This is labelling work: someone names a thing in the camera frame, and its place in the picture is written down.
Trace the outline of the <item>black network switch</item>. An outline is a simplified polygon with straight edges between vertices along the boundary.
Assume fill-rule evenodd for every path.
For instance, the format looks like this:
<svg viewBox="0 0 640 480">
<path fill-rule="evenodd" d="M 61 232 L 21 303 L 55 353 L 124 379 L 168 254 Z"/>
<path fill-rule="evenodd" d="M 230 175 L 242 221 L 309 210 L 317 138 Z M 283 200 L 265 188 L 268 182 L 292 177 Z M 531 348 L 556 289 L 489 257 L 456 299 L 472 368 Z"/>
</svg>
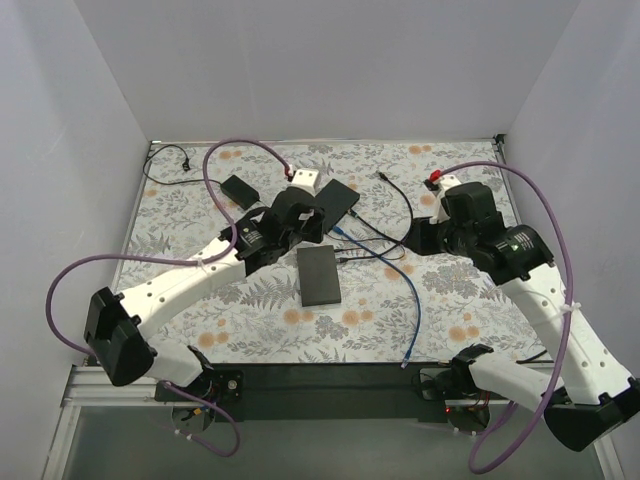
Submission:
<svg viewBox="0 0 640 480">
<path fill-rule="evenodd" d="M 301 305 L 339 304 L 342 295 L 334 248 L 330 245 L 298 248 L 296 259 Z"/>
<path fill-rule="evenodd" d="M 323 232 L 330 232 L 359 201 L 360 194 L 332 179 L 316 195 L 316 204 L 324 211 Z"/>
</svg>

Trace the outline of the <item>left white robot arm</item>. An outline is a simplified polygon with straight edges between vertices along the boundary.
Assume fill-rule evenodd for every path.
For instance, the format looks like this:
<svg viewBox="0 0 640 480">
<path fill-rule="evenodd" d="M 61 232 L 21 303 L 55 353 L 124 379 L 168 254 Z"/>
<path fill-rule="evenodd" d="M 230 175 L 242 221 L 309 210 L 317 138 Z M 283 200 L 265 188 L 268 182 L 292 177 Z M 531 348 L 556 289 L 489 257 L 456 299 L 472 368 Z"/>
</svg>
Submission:
<svg viewBox="0 0 640 480">
<path fill-rule="evenodd" d="M 218 288 L 276 263 L 300 242 L 323 239 L 324 210 L 299 188 L 280 192 L 259 212 L 259 220 L 244 216 L 184 266 L 121 293 L 105 287 L 92 295 L 84 338 L 114 386 L 141 377 L 193 384 L 208 368 L 205 356 L 157 338 L 161 327 Z"/>
</svg>

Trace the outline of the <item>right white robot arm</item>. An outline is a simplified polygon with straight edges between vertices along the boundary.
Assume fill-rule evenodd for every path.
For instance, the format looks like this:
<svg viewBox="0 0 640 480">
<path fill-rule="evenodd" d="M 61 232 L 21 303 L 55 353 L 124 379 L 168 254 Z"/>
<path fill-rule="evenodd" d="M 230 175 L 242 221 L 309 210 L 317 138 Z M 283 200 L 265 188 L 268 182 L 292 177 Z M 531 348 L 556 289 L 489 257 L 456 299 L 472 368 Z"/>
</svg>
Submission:
<svg viewBox="0 0 640 480">
<path fill-rule="evenodd" d="M 638 379 L 599 339 L 580 305 L 566 301 L 568 289 L 539 234 L 506 226 L 480 182 L 448 175 L 427 186 L 440 204 L 435 216 L 413 220 L 406 247 L 471 260 L 524 315 L 560 368 L 543 412 L 554 437 L 582 451 L 638 414 Z"/>
</svg>

